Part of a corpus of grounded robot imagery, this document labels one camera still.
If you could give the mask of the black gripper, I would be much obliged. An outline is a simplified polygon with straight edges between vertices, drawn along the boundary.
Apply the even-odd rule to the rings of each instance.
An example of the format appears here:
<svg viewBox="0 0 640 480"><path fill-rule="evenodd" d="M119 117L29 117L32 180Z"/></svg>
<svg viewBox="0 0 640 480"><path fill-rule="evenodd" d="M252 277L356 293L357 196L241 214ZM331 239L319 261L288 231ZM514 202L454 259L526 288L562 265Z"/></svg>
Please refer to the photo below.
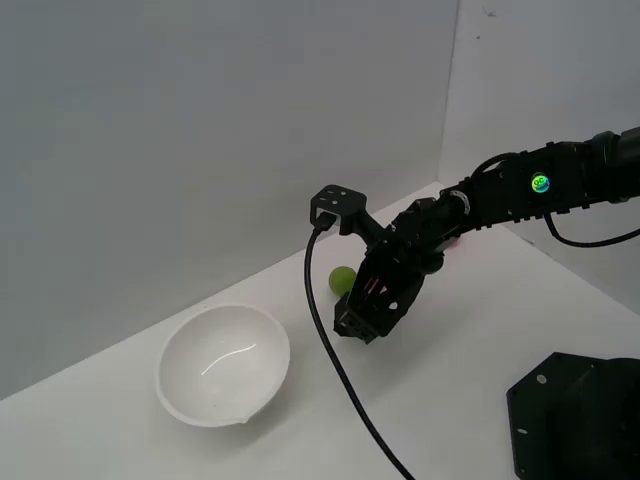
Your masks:
<svg viewBox="0 0 640 480"><path fill-rule="evenodd" d="M334 306L333 330L365 344L386 337L414 303L425 277L444 262L445 244L459 233L470 207L459 197L420 199L401 212L367 250L350 296Z"/></svg>

